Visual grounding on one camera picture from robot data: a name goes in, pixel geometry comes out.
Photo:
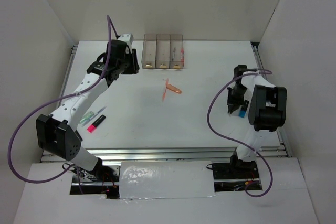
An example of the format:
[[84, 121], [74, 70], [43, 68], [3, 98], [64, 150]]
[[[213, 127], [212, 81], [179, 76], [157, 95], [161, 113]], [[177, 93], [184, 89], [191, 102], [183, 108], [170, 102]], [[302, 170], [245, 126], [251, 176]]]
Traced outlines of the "blue black highlighter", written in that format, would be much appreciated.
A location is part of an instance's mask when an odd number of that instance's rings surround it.
[[243, 102], [243, 105], [241, 106], [240, 108], [240, 112], [238, 114], [239, 117], [241, 118], [244, 118], [246, 113], [247, 113], [247, 109], [248, 109], [248, 106], [249, 106], [249, 101], [248, 100], [245, 100]]

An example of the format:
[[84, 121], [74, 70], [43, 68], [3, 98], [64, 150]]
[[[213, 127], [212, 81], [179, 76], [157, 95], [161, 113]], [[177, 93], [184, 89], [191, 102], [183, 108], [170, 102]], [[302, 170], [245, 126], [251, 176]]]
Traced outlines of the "orange pen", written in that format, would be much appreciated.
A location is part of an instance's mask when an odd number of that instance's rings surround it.
[[163, 90], [163, 94], [162, 94], [162, 102], [164, 102], [164, 100], [165, 100], [168, 83], [169, 83], [169, 79], [167, 78], [166, 81], [165, 81], [164, 90]]
[[183, 49], [183, 47], [180, 50], [180, 62], [181, 62], [181, 64], [184, 64], [184, 49]]

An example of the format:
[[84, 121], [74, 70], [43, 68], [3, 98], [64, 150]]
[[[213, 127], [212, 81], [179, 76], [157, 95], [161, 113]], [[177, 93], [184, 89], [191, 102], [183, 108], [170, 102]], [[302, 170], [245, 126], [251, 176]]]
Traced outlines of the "grey black pen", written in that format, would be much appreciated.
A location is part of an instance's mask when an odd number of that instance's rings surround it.
[[172, 61], [174, 61], [175, 57], [176, 57], [176, 47], [174, 47], [173, 49]]

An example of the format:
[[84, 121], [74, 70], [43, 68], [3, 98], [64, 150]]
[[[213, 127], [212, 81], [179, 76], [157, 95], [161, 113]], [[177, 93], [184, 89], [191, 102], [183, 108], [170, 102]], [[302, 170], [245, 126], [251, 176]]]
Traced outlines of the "blue transparent pen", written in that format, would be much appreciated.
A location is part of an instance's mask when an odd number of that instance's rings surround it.
[[81, 126], [87, 125], [89, 122], [91, 122], [95, 117], [97, 117], [100, 113], [102, 113], [106, 109], [106, 106], [102, 107], [99, 111], [94, 113], [92, 116], [90, 116], [88, 119], [86, 119], [83, 123], [81, 123]]

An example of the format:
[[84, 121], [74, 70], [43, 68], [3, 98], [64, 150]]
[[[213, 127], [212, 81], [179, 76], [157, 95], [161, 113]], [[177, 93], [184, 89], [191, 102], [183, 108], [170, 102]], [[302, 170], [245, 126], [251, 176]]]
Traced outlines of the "pink black highlighter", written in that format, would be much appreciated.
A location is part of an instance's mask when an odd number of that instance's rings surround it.
[[89, 133], [92, 133], [105, 119], [106, 119], [106, 116], [101, 115], [87, 128], [87, 131]]

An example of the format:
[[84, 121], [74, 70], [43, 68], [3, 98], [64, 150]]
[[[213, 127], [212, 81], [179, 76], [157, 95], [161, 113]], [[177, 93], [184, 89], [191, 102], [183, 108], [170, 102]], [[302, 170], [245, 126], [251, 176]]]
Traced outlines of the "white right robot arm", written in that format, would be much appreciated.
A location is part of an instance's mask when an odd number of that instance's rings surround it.
[[282, 127], [286, 120], [287, 89], [275, 86], [246, 65], [234, 68], [235, 85], [228, 88], [228, 113], [232, 114], [246, 103], [246, 91], [252, 94], [249, 102], [250, 128], [230, 158], [229, 172], [235, 178], [242, 177], [255, 167], [256, 152], [260, 150], [263, 135]]

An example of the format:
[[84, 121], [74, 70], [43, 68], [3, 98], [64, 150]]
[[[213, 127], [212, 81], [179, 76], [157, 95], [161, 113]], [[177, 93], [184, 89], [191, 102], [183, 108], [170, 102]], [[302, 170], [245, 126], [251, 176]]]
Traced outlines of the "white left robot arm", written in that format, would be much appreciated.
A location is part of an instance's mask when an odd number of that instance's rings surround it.
[[96, 182], [114, 178], [114, 170], [82, 147], [77, 131], [80, 120], [95, 100], [121, 74], [137, 74], [139, 65], [136, 50], [132, 48], [131, 34], [121, 35], [107, 45], [107, 51], [87, 69], [83, 80], [74, 91], [75, 96], [65, 100], [50, 115], [41, 114], [36, 120], [38, 145], [64, 160], [85, 170], [85, 176]]

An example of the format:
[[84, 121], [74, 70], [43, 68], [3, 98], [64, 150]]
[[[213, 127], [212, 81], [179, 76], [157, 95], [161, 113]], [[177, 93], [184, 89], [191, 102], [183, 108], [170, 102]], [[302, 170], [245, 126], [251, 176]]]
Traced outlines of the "left brown transparent container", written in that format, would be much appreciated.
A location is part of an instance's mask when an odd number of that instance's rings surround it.
[[142, 68], [155, 69], [157, 34], [145, 34], [142, 49]]

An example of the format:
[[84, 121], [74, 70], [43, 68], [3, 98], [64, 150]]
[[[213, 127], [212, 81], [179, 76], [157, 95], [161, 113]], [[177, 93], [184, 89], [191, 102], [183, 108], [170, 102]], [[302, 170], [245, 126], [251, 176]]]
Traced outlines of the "orange pen cap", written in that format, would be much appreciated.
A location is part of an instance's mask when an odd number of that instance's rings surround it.
[[173, 91], [173, 92], [177, 93], [177, 94], [181, 94], [181, 93], [182, 93], [182, 90], [181, 90], [181, 89], [179, 89], [179, 88], [177, 88], [177, 87], [175, 87], [175, 86], [173, 86], [173, 85], [171, 85], [171, 84], [168, 84], [168, 85], [166, 86], [166, 88], [167, 88], [168, 90], [170, 90], [170, 91]]

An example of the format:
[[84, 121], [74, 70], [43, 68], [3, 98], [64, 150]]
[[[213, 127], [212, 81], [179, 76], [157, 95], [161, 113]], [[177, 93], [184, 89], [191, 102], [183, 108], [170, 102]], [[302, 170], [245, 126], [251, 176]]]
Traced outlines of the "right brown transparent container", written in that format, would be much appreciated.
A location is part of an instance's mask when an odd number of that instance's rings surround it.
[[[172, 61], [172, 54], [174, 47], [176, 47], [176, 57], [174, 61]], [[170, 34], [170, 69], [182, 70], [184, 68], [184, 64], [181, 64], [180, 62], [180, 50], [182, 47], [183, 47], [183, 35]]]

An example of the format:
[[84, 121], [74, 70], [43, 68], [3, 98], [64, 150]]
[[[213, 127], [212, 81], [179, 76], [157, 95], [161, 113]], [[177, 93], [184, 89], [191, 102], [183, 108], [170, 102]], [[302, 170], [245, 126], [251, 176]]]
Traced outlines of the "white front cover panel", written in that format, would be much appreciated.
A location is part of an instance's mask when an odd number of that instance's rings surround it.
[[121, 199], [181, 199], [215, 196], [209, 161], [123, 162]]

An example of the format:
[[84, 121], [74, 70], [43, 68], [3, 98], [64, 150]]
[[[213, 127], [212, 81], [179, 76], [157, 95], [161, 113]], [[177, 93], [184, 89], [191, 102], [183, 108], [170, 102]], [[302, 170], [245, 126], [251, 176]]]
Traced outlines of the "aluminium frame rail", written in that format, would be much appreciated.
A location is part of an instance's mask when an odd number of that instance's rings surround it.
[[[247, 41], [186, 41], [183, 70], [141, 69], [121, 76], [92, 105], [106, 119], [89, 133], [79, 126], [82, 145], [107, 162], [145, 159], [196, 159], [231, 156], [248, 132], [247, 118], [228, 114], [220, 92], [238, 64], [258, 67]], [[166, 79], [182, 90], [167, 89]]]

